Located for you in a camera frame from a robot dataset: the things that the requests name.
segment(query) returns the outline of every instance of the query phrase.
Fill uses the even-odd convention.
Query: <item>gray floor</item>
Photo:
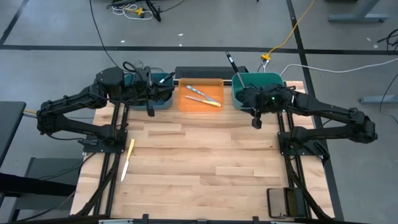
[[[6,29],[22,1],[0,1],[0,33]],[[159,1],[166,8],[178,0]],[[299,16],[311,0],[293,0]],[[93,0],[99,29],[106,45],[115,46],[196,46],[274,47],[291,31],[286,2],[280,0],[187,0],[163,14],[163,21],[131,21],[105,9],[109,0]],[[396,29],[398,4],[381,1],[375,12],[390,13],[383,24],[330,24],[327,14],[352,10],[350,4],[317,1],[299,25],[306,49],[384,50],[376,41]],[[6,40],[7,45],[95,45],[100,44],[90,16],[88,1],[30,0]],[[296,48],[295,39],[285,48]],[[229,66],[223,52],[110,52],[118,64],[142,60],[146,65],[171,72],[176,66]],[[232,52],[239,65],[255,71],[260,53]],[[308,64],[332,70],[346,70],[390,60],[388,56],[307,55]],[[298,54],[272,54],[268,72],[280,73],[288,64],[300,63]],[[37,110],[46,100],[74,94],[89,85],[97,72],[112,63],[102,51],[21,51],[0,50],[0,100],[21,100],[27,109]],[[357,107],[376,123],[379,140],[368,145],[345,140],[329,141],[333,170],[345,220],[367,223],[394,223],[398,209],[398,152],[394,140],[398,125],[379,113],[378,105],[362,106],[358,98],[381,95],[397,73],[397,63],[352,73],[311,71],[319,100]],[[301,68],[290,68],[286,80],[304,80]],[[398,94],[398,83],[390,94]],[[398,116],[396,105],[384,111]],[[80,110],[75,116],[92,117],[94,111]],[[338,126],[329,123],[327,126]],[[75,134],[59,133],[69,137]],[[31,157],[81,157],[76,142],[56,141],[40,136],[35,121],[24,118],[11,145],[1,172],[23,175]],[[11,208],[7,199],[0,222]],[[59,217],[56,212],[49,217]]]

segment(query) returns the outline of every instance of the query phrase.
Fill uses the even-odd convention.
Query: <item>orange tray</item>
[[[206,96],[210,96],[221,107],[208,105],[196,100],[191,100],[185,96],[193,96],[199,99],[206,98],[187,88],[187,85],[194,87]],[[220,78],[181,78],[178,81],[178,108],[184,112],[219,112],[224,107],[224,81]]]

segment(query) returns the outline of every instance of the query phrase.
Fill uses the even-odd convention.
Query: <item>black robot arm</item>
[[[148,102],[148,115],[154,116],[152,101],[171,95],[174,86],[153,83],[149,68],[135,71],[129,84],[125,84],[124,72],[119,67],[108,68],[96,75],[94,83],[80,93],[64,96],[62,99],[42,103],[37,112],[37,129],[41,134],[51,135],[58,131],[87,134],[96,137],[105,144],[117,144],[118,130],[115,125],[96,126],[64,116],[65,113],[82,108],[99,109],[107,102],[135,105],[137,102]]]
[[[377,139],[375,125],[362,111],[356,108],[344,109],[319,102],[315,97],[295,91],[282,85],[271,85],[257,89],[246,88],[236,95],[248,109],[245,112],[254,116],[253,127],[261,128],[262,113],[289,111],[302,116],[321,116],[345,123],[335,128],[305,129],[294,127],[290,140],[305,143],[317,139],[350,139],[354,142],[369,143]]]

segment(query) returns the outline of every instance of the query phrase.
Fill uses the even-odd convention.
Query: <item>wooden table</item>
[[[287,84],[303,91],[302,82]],[[277,115],[263,115],[262,129],[252,128],[252,117],[234,109],[230,86],[224,87],[220,113],[179,112],[177,95],[178,88],[173,107],[156,111],[153,118],[146,111],[129,112],[126,148],[134,138],[135,150],[123,182],[120,176],[126,153],[121,156],[111,218],[141,218],[148,213],[156,219],[252,220],[258,216],[271,220],[266,190],[288,187],[277,141]],[[109,103],[96,110],[94,124],[109,124],[113,108]],[[311,117],[294,116],[294,122],[313,128]],[[103,157],[94,155],[81,169],[71,214],[96,190]],[[321,160],[301,158],[309,192],[334,216]],[[106,196],[104,193],[102,213]]]

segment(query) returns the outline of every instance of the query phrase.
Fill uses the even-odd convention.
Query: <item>green bin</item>
[[[161,81],[164,77],[166,77],[168,73],[152,73],[152,78],[154,79],[155,82]],[[124,82],[125,84],[131,83],[132,82],[132,75],[126,75]],[[173,85],[173,78],[169,78],[166,82],[164,82],[166,85]],[[167,110],[173,105],[173,93],[170,95],[169,98],[167,99],[161,99],[158,101],[154,101],[154,109],[155,110]],[[136,106],[130,106],[131,109],[133,110],[146,110],[147,105],[146,103],[142,102],[141,105],[136,105]]]
[[[284,84],[282,78],[276,73],[240,73],[245,86],[267,86],[269,84]],[[238,76],[235,74],[232,77],[232,104],[238,110],[244,109],[243,103],[236,99],[235,95],[238,91],[242,90],[243,87],[239,81]]]

